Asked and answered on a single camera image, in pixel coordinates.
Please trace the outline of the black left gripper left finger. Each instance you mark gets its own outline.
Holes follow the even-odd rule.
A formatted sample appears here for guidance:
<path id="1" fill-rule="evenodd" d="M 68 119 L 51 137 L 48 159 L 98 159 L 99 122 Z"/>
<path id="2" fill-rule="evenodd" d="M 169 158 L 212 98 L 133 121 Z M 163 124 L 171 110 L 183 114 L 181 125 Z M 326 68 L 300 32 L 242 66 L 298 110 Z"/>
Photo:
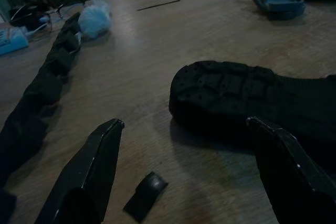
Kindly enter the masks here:
<path id="1" fill-rule="evenodd" d="M 101 224 L 109 202 L 124 122 L 90 133 L 61 171 L 34 224 Z"/>

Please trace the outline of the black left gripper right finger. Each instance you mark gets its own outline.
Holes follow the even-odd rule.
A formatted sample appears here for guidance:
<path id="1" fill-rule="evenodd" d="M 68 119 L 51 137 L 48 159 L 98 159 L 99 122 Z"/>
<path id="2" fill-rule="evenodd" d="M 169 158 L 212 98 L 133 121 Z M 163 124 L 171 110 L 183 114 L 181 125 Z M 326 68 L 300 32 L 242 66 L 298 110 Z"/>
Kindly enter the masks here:
<path id="1" fill-rule="evenodd" d="M 279 224 L 336 224 L 336 185 L 281 126 L 246 120 L 260 179 Z"/>

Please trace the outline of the black shoe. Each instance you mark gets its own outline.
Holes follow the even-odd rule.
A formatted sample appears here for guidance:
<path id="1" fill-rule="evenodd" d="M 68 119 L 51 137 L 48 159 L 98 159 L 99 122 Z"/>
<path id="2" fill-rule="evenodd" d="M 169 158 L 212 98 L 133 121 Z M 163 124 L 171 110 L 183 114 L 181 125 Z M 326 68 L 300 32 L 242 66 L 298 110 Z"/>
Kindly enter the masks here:
<path id="1" fill-rule="evenodd" d="M 336 74 L 300 79 L 258 66 L 198 61 L 174 76 L 169 112 L 186 130 L 246 150 L 247 118 L 278 124 L 336 182 Z"/>

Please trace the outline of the small black rubber piece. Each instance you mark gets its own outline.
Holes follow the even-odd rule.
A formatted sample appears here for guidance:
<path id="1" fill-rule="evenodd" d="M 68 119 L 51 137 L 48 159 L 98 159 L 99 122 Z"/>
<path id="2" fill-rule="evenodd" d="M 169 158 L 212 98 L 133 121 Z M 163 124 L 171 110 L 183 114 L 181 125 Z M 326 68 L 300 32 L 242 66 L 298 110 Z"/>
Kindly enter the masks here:
<path id="1" fill-rule="evenodd" d="M 123 211 L 137 223 L 142 223 L 167 186 L 168 182 L 159 174 L 150 172 L 140 181 Z"/>

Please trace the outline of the small white blue box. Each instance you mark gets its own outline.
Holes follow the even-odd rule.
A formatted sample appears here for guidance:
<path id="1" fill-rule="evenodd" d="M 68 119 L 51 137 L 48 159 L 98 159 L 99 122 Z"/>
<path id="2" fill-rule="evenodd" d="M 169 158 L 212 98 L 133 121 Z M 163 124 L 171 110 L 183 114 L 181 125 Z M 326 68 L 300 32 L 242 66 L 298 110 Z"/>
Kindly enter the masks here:
<path id="1" fill-rule="evenodd" d="M 27 48 L 29 45 L 26 27 L 13 27 L 8 23 L 0 24 L 0 56 Z"/>

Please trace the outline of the white crumpled plastic bag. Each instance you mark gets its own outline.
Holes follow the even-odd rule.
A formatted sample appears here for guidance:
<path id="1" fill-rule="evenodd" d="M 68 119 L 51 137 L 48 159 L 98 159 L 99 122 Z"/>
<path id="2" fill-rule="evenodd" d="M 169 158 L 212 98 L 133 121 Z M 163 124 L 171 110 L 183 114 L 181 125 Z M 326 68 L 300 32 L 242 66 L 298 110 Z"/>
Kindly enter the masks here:
<path id="1" fill-rule="evenodd" d="M 78 25 L 81 32 L 89 39 L 96 39 L 102 33 L 107 32 L 112 25 L 111 5 L 103 0 L 91 0 L 81 12 Z"/>

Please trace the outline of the small black bundle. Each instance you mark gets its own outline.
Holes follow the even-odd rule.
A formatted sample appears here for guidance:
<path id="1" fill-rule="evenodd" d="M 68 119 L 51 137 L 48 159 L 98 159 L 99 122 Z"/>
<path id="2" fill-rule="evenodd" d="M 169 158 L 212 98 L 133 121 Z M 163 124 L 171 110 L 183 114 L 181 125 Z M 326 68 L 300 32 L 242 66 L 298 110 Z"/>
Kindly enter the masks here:
<path id="1" fill-rule="evenodd" d="M 50 4 L 43 0 L 23 1 L 9 9 L 9 23 L 14 27 L 25 27 L 28 31 L 52 31 L 50 15 L 47 14 L 50 8 Z"/>

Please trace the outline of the thin black stick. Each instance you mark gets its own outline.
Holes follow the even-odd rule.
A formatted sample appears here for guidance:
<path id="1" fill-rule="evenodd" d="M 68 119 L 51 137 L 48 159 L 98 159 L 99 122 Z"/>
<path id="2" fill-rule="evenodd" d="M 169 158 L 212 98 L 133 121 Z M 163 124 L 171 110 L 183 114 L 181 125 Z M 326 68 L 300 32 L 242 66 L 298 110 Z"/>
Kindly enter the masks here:
<path id="1" fill-rule="evenodd" d="M 165 5 L 170 5 L 170 4 L 178 3 L 180 1 L 181 0 L 174 0 L 174 1 L 170 1 L 170 2 L 165 2 L 165 3 L 156 4 L 156 5 L 151 5 L 151 6 L 139 8 L 136 11 L 140 12 L 140 11 L 147 10 L 147 9 L 152 9 L 152 8 L 156 8 L 156 7 L 160 7 L 160 6 L 165 6 Z"/>

